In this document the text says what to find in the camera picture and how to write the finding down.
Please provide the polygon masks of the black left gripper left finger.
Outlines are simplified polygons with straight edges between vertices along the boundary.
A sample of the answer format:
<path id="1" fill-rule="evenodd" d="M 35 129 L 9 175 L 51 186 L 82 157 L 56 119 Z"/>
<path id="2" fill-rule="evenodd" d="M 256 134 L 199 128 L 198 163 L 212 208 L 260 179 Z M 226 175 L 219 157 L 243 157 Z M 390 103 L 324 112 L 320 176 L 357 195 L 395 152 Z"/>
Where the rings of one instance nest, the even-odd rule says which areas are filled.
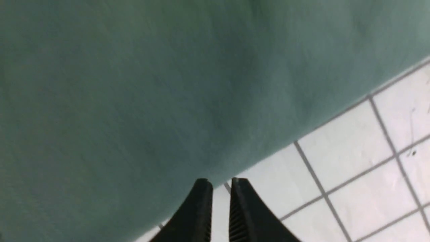
<path id="1" fill-rule="evenodd" d="M 195 181 L 184 202 L 152 242 L 210 242 L 213 185 L 204 178 Z"/>

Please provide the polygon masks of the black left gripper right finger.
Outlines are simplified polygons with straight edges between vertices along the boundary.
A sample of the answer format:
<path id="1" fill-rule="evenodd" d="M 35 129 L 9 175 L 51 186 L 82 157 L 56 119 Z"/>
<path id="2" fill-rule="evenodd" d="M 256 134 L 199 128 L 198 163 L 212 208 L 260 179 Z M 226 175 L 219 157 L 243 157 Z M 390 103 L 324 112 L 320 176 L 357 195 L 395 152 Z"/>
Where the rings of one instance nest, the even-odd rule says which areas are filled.
<path id="1" fill-rule="evenodd" d="M 246 178 L 234 177 L 230 190 L 230 242 L 299 242 L 269 210 Z"/>

